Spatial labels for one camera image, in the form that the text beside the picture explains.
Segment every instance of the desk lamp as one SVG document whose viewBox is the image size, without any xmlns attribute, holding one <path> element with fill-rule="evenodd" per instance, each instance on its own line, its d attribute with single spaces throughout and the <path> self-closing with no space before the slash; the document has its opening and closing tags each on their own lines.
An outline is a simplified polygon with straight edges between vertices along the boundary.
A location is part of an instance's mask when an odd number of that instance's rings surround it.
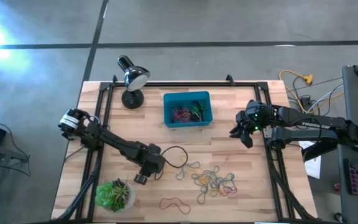
<svg viewBox="0 0 358 224">
<path fill-rule="evenodd" d="M 124 71 L 124 83 L 127 90 L 122 94 L 122 104 L 129 109 L 135 109 L 144 101 L 142 88 L 150 77 L 150 72 L 140 66 L 135 66 L 125 55 L 118 57 L 118 65 Z"/>
</svg>

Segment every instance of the yellow cable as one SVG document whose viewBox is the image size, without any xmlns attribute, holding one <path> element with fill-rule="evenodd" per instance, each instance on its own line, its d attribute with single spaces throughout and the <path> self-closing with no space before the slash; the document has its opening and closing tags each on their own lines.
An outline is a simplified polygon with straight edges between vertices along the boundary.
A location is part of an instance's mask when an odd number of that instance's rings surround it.
<svg viewBox="0 0 358 224">
<path fill-rule="evenodd" d="M 282 70 L 282 71 L 280 72 L 280 74 L 278 74 L 278 77 L 280 78 L 280 80 L 283 80 L 282 75 L 283 75 L 284 72 L 289 72 L 289 73 L 292 73 L 292 74 L 294 74 L 294 75 L 296 75 L 296 76 L 299 76 L 299 77 L 305 79 L 305 76 L 304 76 L 304 75 L 300 75 L 300 74 L 298 74 L 298 73 L 296 73 L 296 72 L 294 72 L 294 71 L 291 71 L 291 70 Z"/>
<path fill-rule="evenodd" d="M 291 70 L 282 70 L 282 71 L 278 74 L 278 77 L 279 77 L 280 80 L 283 80 L 282 75 L 283 75 L 284 72 L 292 73 L 292 74 L 294 74 L 294 75 L 296 75 L 296 76 L 298 76 L 298 77 L 303 78 L 303 79 L 306 80 L 306 81 L 307 81 L 309 78 L 313 79 L 313 75 L 308 75 L 308 76 L 307 76 L 307 75 L 300 75 L 300 74 L 298 74 L 298 73 L 296 73 L 296 72 L 294 72 L 294 71 L 291 71 Z M 321 106 L 323 106 L 323 105 L 324 105 L 325 103 L 327 103 L 328 100 L 329 100 L 329 98 L 323 100 L 322 103 L 319 104 L 318 107 L 316 107 L 313 111 L 309 111 L 309 112 L 308 112 L 307 110 L 305 110 L 305 109 L 303 108 L 301 102 L 299 101 L 298 97 L 294 94 L 294 92 L 292 92 L 292 90 L 289 89 L 289 87 L 287 87 L 286 85 L 284 85 L 284 86 L 285 86 L 285 88 L 293 95 L 293 97 L 297 100 L 299 107 L 301 108 L 301 110 L 302 110 L 304 113 L 314 113 L 315 111 L 318 110 L 318 108 L 320 108 Z M 340 94 L 338 94 L 338 95 L 332 96 L 332 97 L 331 97 L 331 100 L 333 100 L 333 99 L 335 99 L 335 98 L 337 98 L 337 97 L 339 97 L 339 96 L 341 96 L 341 95 L 343 95 L 343 92 L 340 93 Z"/>
</svg>

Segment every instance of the blue plastic bin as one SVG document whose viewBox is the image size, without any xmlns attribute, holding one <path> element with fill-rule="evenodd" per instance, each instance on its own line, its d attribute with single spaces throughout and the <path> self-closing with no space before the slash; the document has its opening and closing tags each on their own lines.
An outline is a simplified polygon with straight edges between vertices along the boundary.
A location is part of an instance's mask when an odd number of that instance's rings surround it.
<svg viewBox="0 0 358 224">
<path fill-rule="evenodd" d="M 191 105 L 191 102 L 198 101 L 202 105 L 206 106 L 206 110 L 203 110 L 204 120 L 201 122 L 187 122 L 178 123 L 173 119 L 173 108 L 178 105 Z M 209 125 L 212 120 L 212 108 L 209 93 L 207 91 L 197 91 L 188 93 L 166 93 L 164 94 L 164 122 L 168 128 L 180 128 L 191 126 L 206 126 Z"/>
</svg>

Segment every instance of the succulent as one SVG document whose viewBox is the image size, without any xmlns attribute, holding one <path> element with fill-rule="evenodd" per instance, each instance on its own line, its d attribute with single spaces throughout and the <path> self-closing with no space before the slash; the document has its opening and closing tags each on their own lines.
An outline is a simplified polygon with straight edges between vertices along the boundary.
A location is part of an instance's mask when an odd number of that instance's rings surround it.
<svg viewBox="0 0 358 224">
<path fill-rule="evenodd" d="M 119 179 L 99 185 L 96 189 L 95 202 L 97 205 L 113 210 L 114 212 L 125 207 L 129 190 Z"/>
</svg>

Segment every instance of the lamp shade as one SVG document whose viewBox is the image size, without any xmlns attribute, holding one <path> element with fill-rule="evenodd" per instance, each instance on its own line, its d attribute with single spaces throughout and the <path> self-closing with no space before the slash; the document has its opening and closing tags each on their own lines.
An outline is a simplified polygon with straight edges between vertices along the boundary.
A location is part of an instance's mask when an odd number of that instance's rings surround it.
<svg viewBox="0 0 358 224">
<path fill-rule="evenodd" d="M 118 65 L 124 71 L 124 83 L 128 91 L 142 88 L 150 77 L 150 72 L 140 66 L 135 66 L 125 55 L 118 57 Z"/>
</svg>

